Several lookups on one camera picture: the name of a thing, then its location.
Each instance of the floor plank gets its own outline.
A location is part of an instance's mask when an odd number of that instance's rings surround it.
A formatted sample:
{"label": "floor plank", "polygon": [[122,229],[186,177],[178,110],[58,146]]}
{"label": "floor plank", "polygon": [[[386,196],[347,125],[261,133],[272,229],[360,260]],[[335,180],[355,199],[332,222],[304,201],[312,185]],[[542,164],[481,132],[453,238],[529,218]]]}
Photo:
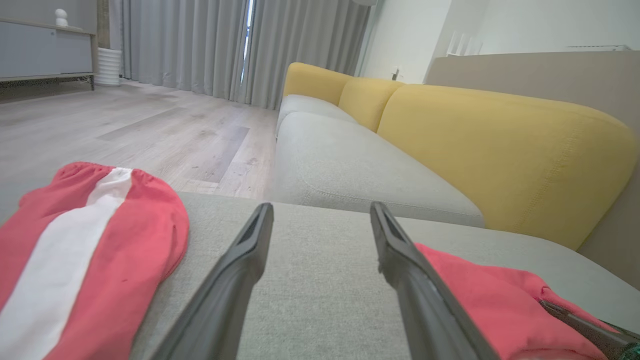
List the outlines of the floor plank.
{"label": "floor plank", "polygon": [[140,168],[176,191],[264,198],[275,111],[132,81],[60,86],[0,94],[0,181],[50,179],[89,161]]}

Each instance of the folded clothing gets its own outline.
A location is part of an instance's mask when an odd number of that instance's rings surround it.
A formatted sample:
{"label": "folded clothing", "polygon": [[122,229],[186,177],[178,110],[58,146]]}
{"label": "folded clothing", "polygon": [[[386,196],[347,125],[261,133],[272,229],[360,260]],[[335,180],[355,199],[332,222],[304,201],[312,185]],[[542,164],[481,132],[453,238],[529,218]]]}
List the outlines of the folded clothing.
{"label": "folded clothing", "polygon": [[0,358],[127,359],[188,231],[177,194],[142,170],[61,168],[0,227]]}
{"label": "folded clothing", "polygon": [[415,245],[501,359],[607,360],[594,344],[550,315],[538,301],[546,300],[599,327],[615,330],[556,295],[537,275],[477,265],[423,244]]}

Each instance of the white planter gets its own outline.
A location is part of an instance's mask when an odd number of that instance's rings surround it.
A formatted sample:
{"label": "white planter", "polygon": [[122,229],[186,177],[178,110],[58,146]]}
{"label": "white planter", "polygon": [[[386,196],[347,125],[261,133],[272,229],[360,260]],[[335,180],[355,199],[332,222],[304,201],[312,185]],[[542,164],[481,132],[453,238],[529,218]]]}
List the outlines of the white planter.
{"label": "white planter", "polygon": [[120,86],[120,50],[98,48],[98,74],[95,76],[96,85]]}

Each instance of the gray curtain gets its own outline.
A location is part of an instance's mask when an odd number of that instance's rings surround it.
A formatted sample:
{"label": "gray curtain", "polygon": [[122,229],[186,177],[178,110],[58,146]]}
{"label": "gray curtain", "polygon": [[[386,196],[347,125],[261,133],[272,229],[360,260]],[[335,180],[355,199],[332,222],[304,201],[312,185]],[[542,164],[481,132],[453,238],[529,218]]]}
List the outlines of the gray curtain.
{"label": "gray curtain", "polygon": [[295,61],[353,75],[369,7],[351,0],[254,0],[239,102],[277,109]]}
{"label": "gray curtain", "polygon": [[235,100],[247,6],[248,0],[124,0],[125,77]]}

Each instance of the white figurine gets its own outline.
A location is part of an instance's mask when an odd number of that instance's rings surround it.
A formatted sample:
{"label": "white figurine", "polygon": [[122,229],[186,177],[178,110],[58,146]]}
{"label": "white figurine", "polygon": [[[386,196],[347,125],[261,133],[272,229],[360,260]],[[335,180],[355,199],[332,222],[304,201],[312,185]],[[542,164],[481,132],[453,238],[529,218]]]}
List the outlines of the white figurine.
{"label": "white figurine", "polygon": [[69,23],[67,22],[67,12],[62,9],[56,9],[56,25],[68,27]]}

